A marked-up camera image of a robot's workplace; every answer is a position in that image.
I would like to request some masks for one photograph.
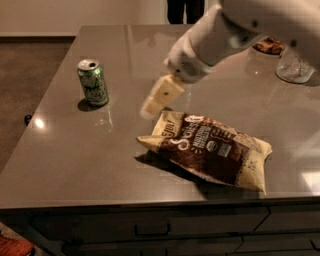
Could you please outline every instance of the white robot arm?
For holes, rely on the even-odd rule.
[[[223,58],[266,36],[294,47],[319,70],[319,0],[222,0],[172,47],[165,63],[184,83],[196,83]]]

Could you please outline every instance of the dark floor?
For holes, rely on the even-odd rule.
[[[53,43],[49,39],[1,43],[0,39],[0,173],[25,130],[24,116],[37,109],[70,45],[70,39]],[[19,239],[2,223],[0,231]],[[45,255],[36,251],[37,256]]]

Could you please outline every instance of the soda can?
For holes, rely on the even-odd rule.
[[[104,81],[103,69],[98,60],[85,59],[78,64],[78,76],[87,102],[92,106],[103,106],[109,96]]]

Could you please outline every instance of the red object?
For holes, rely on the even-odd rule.
[[[25,240],[14,240],[0,235],[0,256],[28,256],[33,244]]]

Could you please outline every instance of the cabinet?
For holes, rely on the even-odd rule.
[[[163,240],[116,244],[65,245],[67,256],[132,255],[132,256],[196,256],[225,255],[242,243],[240,237]]]
[[[270,216],[257,231],[300,231],[320,229],[320,205],[271,206]]]
[[[50,240],[105,243],[252,232],[266,207],[179,209],[37,216],[31,225]]]
[[[280,251],[280,252],[258,252],[258,253],[234,253],[227,256],[319,256],[320,253],[314,250]]]
[[[245,236],[238,252],[312,250],[308,234]]]

